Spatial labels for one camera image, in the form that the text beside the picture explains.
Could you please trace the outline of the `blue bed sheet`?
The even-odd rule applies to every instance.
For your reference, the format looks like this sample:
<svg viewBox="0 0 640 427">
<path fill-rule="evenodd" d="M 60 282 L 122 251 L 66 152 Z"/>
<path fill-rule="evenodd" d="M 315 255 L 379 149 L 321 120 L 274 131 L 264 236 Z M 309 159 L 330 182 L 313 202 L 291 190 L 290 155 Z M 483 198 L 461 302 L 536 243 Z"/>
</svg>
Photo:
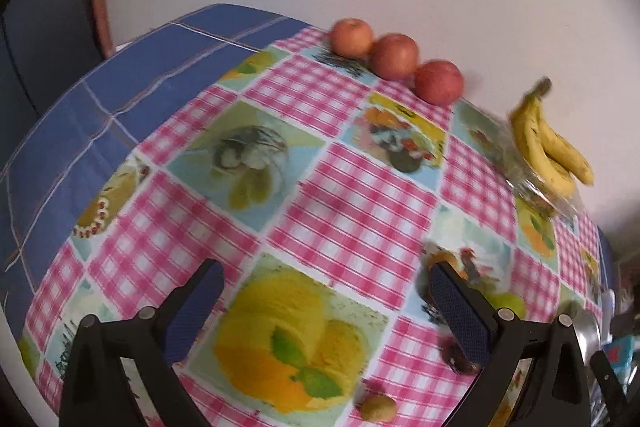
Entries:
<svg viewBox="0 0 640 427">
<path fill-rule="evenodd" d="M 214 4 L 134 40 L 47 110 L 1 171 L 1 309 L 14 338 L 76 218 L 125 157 L 227 69 L 306 26 Z"/>
</svg>

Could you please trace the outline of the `lower yellow banana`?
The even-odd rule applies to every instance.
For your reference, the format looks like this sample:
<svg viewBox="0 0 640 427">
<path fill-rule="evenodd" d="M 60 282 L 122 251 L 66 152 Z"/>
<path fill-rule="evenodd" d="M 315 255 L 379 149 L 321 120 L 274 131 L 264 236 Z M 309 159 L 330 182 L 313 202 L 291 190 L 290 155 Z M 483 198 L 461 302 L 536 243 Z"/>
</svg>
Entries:
<svg viewBox="0 0 640 427">
<path fill-rule="evenodd" d="M 540 136 L 539 109 L 539 96 L 526 94 L 520 105 L 512 110 L 509 119 L 515 145 L 549 190 L 561 197 L 573 196 L 573 178 L 556 169 L 544 151 Z"/>
</svg>

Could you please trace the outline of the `pink checkered fruit tablecloth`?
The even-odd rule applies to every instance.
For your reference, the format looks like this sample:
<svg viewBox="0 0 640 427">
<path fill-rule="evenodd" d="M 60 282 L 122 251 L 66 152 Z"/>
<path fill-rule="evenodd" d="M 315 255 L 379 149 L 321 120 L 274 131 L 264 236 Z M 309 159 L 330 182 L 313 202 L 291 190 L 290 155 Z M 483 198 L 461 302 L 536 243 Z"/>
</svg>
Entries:
<svg viewBox="0 0 640 427">
<path fill-rule="evenodd" d="M 227 69 L 119 164 L 76 218 L 18 339 L 61 404 L 81 317 L 129 319 L 206 259 L 226 287 L 180 381 L 216 426 L 357 426 L 358 391 L 395 426 L 438 426 L 469 377 L 442 361 L 422 258 L 550 321 L 602 311 L 587 216 L 547 218 L 503 181 L 498 127 L 334 57 L 306 27 Z"/>
</svg>

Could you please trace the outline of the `yellow banana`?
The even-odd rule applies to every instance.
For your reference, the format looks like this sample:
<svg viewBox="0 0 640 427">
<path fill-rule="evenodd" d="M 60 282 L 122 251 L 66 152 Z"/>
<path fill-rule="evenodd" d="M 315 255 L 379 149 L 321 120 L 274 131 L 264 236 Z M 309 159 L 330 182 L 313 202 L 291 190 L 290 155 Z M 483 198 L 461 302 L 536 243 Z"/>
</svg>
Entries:
<svg viewBox="0 0 640 427">
<path fill-rule="evenodd" d="M 573 178 L 556 169 L 544 151 L 540 136 L 539 109 L 539 96 L 526 94 L 520 105 L 512 110 L 509 119 L 515 145 L 549 190 L 561 197 L 573 196 Z"/>
<path fill-rule="evenodd" d="M 594 173 L 588 160 L 564 136 L 555 132 L 544 118 L 542 108 L 538 109 L 538 124 L 542 147 L 559 165 L 566 169 L 584 185 L 594 183 Z"/>
</svg>

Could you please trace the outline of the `steel round tray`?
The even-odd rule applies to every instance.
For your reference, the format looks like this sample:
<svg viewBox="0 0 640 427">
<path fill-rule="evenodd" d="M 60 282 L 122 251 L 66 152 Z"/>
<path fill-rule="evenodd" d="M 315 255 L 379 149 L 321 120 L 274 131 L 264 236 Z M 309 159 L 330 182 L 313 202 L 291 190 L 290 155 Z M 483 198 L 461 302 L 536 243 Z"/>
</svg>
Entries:
<svg viewBox="0 0 640 427">
<path fill-rule="evenodd" d="M 597 317 L 578 303 L 569 303 L 563 313 L 572 320 L 582 358 L 585 364 L 588 364 L 601 347 L 601 332 Z"/>
</svg>

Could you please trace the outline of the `clear plastic fruit container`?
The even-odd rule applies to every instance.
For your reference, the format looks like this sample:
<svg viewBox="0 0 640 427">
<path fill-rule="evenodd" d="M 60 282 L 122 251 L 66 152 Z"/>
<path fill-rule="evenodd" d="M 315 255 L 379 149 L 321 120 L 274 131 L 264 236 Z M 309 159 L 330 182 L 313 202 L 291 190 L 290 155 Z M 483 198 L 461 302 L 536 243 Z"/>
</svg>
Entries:
<svg viewBox="0 0 640 427">
<path fill-rule="evenodd" d="M 528 165 L 516 147 L 508 124 L 500 124 L 497 132 L 499 169 L 518 197 L 533 206 L 547 218 L 562 216 L 566 219 L 577 218 L 584 210 L 578 190 L 570 197 L 556 194 L 550 186 Z"/>
</svg>

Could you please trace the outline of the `upper yellow banana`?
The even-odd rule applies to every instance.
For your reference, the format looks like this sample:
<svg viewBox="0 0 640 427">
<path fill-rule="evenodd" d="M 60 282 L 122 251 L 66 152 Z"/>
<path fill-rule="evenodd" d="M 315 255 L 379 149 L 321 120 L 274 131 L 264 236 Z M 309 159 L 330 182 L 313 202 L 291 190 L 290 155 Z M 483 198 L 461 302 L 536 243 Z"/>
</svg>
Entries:
<svg viewBox="0 0 640 427">
<path fill-rule="evenodd" d="M 584 185 L 594 183 L 594 173 L 588 160 L 564 136 L 555 132 L 544 118 L 542 108 L 538 109 L 538 124 L 542 147 L 559 165 L 566 169 Z"/>
</svg>

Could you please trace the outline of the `red apple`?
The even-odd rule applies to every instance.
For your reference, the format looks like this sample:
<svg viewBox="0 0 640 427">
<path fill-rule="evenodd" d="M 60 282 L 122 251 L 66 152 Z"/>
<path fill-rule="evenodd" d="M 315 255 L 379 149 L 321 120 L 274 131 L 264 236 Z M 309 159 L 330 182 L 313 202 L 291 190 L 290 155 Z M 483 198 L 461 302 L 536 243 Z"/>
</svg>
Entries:
<svg viewBox="0 0 640 427">
<path fill-rule="evenodd" d="M 419 47 L 413 38 L 404 34 L 387 34 L 373 43 L 369 68 L 384 80 L 403 80 L 416 70 L 419 56 Z"/>
<path fill-rule="evenodd" d="M 414 75 L 414 92 L 436 106 L 449 106 L 462 97 L 464 77 L 454 63 L 433 60 L 422 64 Z"/>
</svg>

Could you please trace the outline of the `large green guava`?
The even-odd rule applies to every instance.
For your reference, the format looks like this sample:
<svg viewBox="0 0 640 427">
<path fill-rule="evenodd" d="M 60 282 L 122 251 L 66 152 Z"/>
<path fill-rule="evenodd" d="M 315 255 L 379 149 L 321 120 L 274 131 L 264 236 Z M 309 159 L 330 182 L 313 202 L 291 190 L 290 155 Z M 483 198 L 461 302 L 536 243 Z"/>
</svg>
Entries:
<svg viewBox="0 0 640 427">
<path fill-rule="evenodd" d="M 496 310 L 510 309 L 519 319 L 526 317 L 526 306 L 522 297 L 505 291 L 504 293 L 490 293 L 486 299 Z"/>
</svg>

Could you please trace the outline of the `teal plastic box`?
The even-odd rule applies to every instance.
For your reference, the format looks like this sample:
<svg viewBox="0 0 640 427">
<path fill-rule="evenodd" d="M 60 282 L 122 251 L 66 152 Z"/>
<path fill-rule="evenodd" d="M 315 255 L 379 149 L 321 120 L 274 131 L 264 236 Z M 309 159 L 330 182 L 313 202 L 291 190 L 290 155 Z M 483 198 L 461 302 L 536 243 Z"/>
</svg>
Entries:
<svg viewBox="0 0 640 427">
<path fill-rule="evenodd" d="M 617 376 L 623 375 L 631 368 L 634 358 L 634 336 L 627 335 L 607 343 L 603 351 Z"/>
</svg>

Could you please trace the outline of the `orange mandarin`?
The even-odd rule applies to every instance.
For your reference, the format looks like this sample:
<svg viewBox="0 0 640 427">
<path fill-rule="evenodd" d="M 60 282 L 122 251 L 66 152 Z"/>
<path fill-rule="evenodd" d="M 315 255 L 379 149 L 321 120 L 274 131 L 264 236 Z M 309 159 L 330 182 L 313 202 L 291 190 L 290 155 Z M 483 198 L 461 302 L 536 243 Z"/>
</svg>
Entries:
<svg viewBox="0 0 640 427">
<path fill-rule="evenodd" d="M 422 258 L 422 265 L 425 270 L 431 269 L 431 267 L 437 265 L 438 262 L 447 262 L 456 272 L 459 272 L 461 269 L 458 258 L 451 251 L 435 251 L 431 254 L 425 254 Z"/>
</svg>

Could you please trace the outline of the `small yellow-brown fruit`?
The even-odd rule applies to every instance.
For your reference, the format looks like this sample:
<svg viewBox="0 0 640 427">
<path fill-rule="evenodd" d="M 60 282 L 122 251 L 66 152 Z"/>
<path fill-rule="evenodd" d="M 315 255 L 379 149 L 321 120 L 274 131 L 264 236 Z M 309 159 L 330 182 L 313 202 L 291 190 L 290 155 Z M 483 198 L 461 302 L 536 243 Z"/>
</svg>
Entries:
<svg viewBox="0 0 640 427">
<path fill-rule="evenodd" d="M 367 395 L 360 404 L 359 415 L 370 423 L 388 423 L 397 414 L 397 403 L 388 395 Z"/>
</svg>

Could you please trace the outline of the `right red apple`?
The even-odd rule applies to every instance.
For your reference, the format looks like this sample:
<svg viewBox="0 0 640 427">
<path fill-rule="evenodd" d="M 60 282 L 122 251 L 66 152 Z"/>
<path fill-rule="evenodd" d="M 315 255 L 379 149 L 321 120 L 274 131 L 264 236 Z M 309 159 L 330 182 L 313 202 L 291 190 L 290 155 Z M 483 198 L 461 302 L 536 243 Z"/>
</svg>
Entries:
<svg viewBox="0 0 640 427">
<path fill-rule="evenodd" d="M 436 106 L 449 106 L 462 97 L 464 77 L 454 63 L 433 60 L 422 64 L 414 75 L 414 92 Z"/>
</svg>

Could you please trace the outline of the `left orange-red apple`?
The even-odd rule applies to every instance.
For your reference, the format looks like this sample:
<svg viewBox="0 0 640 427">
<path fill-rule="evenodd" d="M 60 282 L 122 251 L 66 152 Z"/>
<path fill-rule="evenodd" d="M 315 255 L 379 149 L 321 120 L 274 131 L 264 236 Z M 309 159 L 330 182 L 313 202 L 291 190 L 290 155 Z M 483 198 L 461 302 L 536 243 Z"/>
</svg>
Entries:
<svg viewBox="0 0 640 427">
<path fill-rule="evenodd" d="M 370 25 L 359 18 L 342 18 L 329 32 L 332 52 L 345 58 L 359 60 L 365 57 L 374 43 L 374 32 Z"/>
</svg>

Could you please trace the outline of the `middle red apple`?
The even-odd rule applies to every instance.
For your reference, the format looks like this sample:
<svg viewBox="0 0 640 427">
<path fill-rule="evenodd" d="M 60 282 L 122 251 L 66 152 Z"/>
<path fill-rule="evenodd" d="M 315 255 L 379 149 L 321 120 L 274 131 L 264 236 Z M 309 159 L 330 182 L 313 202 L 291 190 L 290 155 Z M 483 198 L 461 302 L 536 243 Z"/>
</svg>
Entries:
<svg viewBox="0 0 640 427">
<path fill-rule="evenodd" d="M 413 38 L 404 34 L 387 34 L 373 43 L 369 68 L 384 80 L 403 80 L 416 70 L 419 56 L 419 47 Z"/>
</svg>

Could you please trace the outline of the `dark brown avocado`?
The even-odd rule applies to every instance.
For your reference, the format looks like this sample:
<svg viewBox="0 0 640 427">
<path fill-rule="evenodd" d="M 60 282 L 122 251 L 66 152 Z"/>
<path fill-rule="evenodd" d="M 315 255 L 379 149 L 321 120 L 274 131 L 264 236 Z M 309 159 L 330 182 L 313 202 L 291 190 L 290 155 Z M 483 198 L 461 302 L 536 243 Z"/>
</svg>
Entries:
<svg viewBox="0 0 640 427">
<path fill-rule="evenodd" d="M 442 343 L 442 361 L 459 375 L 475 376 L 480 373 L 480 366 L 466 358 L 459 343 L 452 337 Z"/>
</svg>

